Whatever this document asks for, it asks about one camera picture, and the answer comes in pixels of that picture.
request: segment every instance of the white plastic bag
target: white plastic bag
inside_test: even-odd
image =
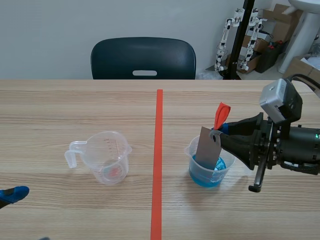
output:
[[[197,80],[222,80],[224,79],[217,71],[202,70],[195,75]]]

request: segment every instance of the gray tag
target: gray tag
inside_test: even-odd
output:
[[[214,170],[221,153],[221,147],[218,141],[214,142],[210,137],[210,133],[210,129],[201,128],[195,161],[204,168]]]

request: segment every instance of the cup with blue liquid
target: cup with blue liquid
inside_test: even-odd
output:
[[[189,157],[189,174],[193,181],[202,187],[217,187],[235,163],[236,157],[222,149],[215,166],[210,163],[199,164],[196,156],[198,142],[199,136],[195,137],[184,149],[184,153]]]

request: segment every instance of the cup handle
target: cup handle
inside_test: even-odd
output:
[[[86,141],[73,141],[70,143],[69,150],[64,153],[64,157],[69,168],[74,169],[77,167],[76,154],[83,154],[83,150],[81,148],[85,144],[87,144]]]

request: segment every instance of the sink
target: sink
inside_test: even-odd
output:
[[[289,0],[289,3],[307,13],[320,14],[320,0]]]
[[[289,3],[292,5],[292,10],[300,9],[303,15],[278,68],[282,74],[286,72],[294,57],[309,52],[320,28],[320,0],[289,0]]]

